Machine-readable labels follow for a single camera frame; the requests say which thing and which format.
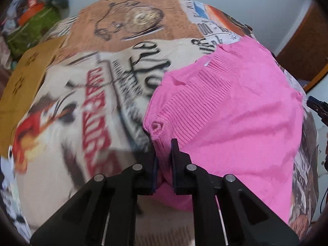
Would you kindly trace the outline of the pink knit cardigan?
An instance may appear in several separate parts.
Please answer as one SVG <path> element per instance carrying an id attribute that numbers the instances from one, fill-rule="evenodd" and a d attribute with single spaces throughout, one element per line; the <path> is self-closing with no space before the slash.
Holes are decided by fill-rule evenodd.
<path id="1" fill-rule="evenodd" d="M 235 175 L 287 222 L 302 99 L 271 52 L 250 37 L 166 72 L 143 122 L 159 160 L 155 199 L 192 209 L 190 197 L 173 192 L 169 155 L 177 139 L 194 164 L 217 176 Z"/>

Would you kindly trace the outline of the orange box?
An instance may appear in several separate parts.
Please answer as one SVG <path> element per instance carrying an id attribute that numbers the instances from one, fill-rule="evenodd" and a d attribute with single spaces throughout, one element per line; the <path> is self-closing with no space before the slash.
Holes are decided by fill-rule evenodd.
<path id="1" fill-rule="evenodd" d="M 24 25 L 30 18 L 35 16 L 39 11 L 41 11 L 44 8 L 43 3 L 34 3 L 30 4 L 28 7 L 28 10 L 26 10 L 21 17 L 18 19 L 19 26 Z"/>

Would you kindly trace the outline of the green fabric storage box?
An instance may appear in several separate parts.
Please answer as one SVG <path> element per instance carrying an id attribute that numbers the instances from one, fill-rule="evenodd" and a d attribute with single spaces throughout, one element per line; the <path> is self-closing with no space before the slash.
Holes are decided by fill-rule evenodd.
<path id="1" fill-rule="evenodd" d="M 25 51 L 38 45 L 41 38 L 60 20 L 58 9 L 44 7 L 18 30 L 7 36 L 6 43 L 12 57 L 19 58 Z"/>

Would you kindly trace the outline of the printed newspaper pattern bedspread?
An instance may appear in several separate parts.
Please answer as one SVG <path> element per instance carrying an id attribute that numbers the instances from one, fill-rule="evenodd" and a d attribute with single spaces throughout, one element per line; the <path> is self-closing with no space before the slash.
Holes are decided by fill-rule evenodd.
<path id="1" fill-rule="evenodd" d="M 140 155 L 156 154 L 143 120 L 166 72 L 221 44 L 258 41 L 247 26 L 193 0 L 100 0 L 70 23 L 16 126 L 8 157 L 1 156 L 1 245 L 31 245 L 34 232 L 94 176 L 118 175 Z M 275 62 L 303 96 L 290 217 L 284 221 L 301 240 L 318 202 L 317 130 L 304 90 Z M 156 190 L 138 196 L 134 245 L 196 245 L 193 208 L 165 205 L 155 199 Z"/>

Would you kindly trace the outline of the brown wooden door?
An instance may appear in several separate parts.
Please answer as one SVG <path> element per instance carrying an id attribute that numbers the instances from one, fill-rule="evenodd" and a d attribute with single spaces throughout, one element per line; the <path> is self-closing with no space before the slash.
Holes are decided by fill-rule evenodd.
<path id="1" fill-rule="evenodd" d="M 294 78 L 313 80 L 327 64 L 327 18 L 315 3 L 277 61 Z"/>

